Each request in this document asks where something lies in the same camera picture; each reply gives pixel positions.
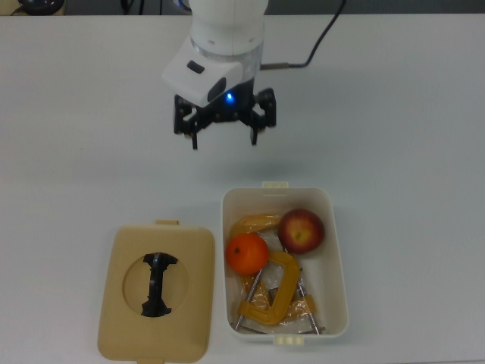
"red apple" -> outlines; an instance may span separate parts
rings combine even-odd
[[[306,209],[287,212],[278,227],[281,245],[294,254],[311,252],[322,243],[324,236],[324,223],[315,213]]]

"black cable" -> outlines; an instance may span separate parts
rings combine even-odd
[[[333,24],[336,22],[336,19],[339,17],[339,15],[342,13],[344,7],[346,6],[346,3],[347,3],[347,0],[342,0],[342,2],[340,3],[340,6],[337,9],[335,15],[333,16],[332,20],[329,22],[327,27],[324,29],[323,33],[318,38],[313,49],[311,50],[310,56],[308,57],[308,59],[306,60],[305,63],[296,63],[296,64],[293,63],[292,64],[292,63],[283,62],[283,63],[262,64],[261,70],[262,71],[264,71],[264,70],[280,70],[280,69],[284,69],[284,68],[305,68],[305,67],[307,67],[310,64],[311,60],[313,59],[313,56],[315,55],[315,52],[317,51],[318,46],[320,45],[321,41],[327,35],[328,31],[333,26]]]
[[[128,13],[130,12],[131,10],[131,7],[133,5],[133,3],[135,2],[135,0],[132,0],[131,3],[127,4],[127,2],[121,2],[121,6],[123,6],[123,15],[128,15]]]
[[[19,6],[18,8],[16,8],[14,10],[14,12],[12,14],[10,14],[10,16],[15,15],[16,13],[20,13],[22,10],[23,10],[23,8],[21,6]]]
[[[127,5],[127,2],[121,2],[121,6],[123,7],[124,13],[123,15],[128,15],[130,13],[131,7],[133,6],[135,0],[132,0],[131,3]],[[140,0],[138,15],[143,15],[143,8],[145,7],[145,0]]]

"white plastic box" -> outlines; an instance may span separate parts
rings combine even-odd
[[[316,213],[324,223],[325,239],[316,250],[297,256],[304,271],[305,286],[314,298],[315,318],[325,330],[316,334],[253,334],[235,331],[231,324],[237,321],[237,309],[243,286],[239,276],[224,263],[224,296],[227,325],[241,340],[273,341],[275,344],[304,344],[305,340],[324,340],[338,337],[349,324],[343,269],[336,235],[330,197],[317,188],[236,188],[224,196],[222,228],[224,251],[229,243],[230,230],[247,215],[279,214],[291,209],[304,208]]]

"beige lid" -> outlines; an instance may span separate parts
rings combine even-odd
[[[208,346],[214,285],[214,238],[178,224],[122,227],[114,240],[99,322],[98,349],[107,359],[139,364],[195,362]],[[150,285],[145,255],[178,259],[163,274],[161,298],[171,312],[142,315]]]

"orange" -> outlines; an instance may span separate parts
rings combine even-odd
[[[266,242],[254,233],[236,235],[226,248],[226,261],[240,275],[253,275],[268,263]]]

